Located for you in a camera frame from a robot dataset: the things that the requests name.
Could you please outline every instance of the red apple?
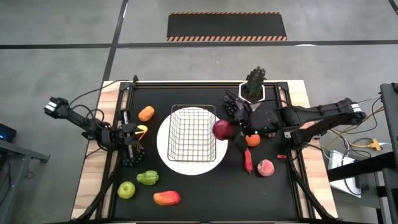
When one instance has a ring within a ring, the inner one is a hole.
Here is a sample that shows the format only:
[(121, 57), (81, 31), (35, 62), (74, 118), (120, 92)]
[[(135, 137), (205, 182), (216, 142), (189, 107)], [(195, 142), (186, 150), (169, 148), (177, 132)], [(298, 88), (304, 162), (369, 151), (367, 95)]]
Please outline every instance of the red apple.
[(219, 140), (225, 140), (225, 136), (233, 134), (232, 125), (226, 120), (219, 120), (213, 126), (213, 134)]

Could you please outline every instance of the potted plant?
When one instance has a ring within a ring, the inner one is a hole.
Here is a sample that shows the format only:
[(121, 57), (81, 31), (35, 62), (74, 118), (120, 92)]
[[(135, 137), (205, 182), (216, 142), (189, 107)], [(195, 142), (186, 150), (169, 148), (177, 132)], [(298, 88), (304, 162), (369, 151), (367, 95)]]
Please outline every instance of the potted plant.
[(266, 98), (266, 88), (264, 87), (266, 71), (258, 66), (255, 68), (247, 77), (247, 81), (239, 85), (239, 98), (247, 101), (253, 110), (255, 110), (259, 104), (258, 101)]

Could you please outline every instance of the red pepper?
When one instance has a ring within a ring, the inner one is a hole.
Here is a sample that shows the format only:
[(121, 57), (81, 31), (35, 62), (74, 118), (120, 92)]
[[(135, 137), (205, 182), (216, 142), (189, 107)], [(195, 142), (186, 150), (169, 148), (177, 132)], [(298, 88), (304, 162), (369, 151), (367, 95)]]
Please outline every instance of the red pepper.
[(244, 152), (244, 170), (249, 174), (253, 171), (253, 163), (251, 161), (251, 153), (249, 149)]

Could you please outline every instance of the white plate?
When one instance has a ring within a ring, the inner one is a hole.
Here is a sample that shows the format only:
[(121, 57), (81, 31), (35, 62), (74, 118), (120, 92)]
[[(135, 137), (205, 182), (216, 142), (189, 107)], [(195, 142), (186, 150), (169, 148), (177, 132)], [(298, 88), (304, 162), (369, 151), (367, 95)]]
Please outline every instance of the white plate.
[[(201, 108), (190, 107), (199, 110), (204, 110)], [(185, 175), (198, 175), (204, 174), (216, 167), (221, 160), (223, 160), (226, 149), (228, 147), (228, 141), (221, 141), (216, 139), (216, 159), (212, 162), (179, 162), (170, 161), (167, 157), (167, 146), (169, 143), (169, 127), (170, 127), (170, 117), (169, 115), (163, 123), (160, 125), (159, 131), (157, 133), (157, 150), (159, 152), (160, 158), (163, 162), (175, 172)]]

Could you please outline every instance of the orange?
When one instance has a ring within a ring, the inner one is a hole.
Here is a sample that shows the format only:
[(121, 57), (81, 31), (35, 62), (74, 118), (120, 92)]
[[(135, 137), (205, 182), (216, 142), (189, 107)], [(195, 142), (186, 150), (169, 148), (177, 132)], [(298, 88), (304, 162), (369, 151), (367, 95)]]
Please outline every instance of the orange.
[(250, 137), (246, 136), (245, 139), (249, 147), (256, 147), (260, 145), (261, 142), (260, 135), (258, 134), (252, 134)]

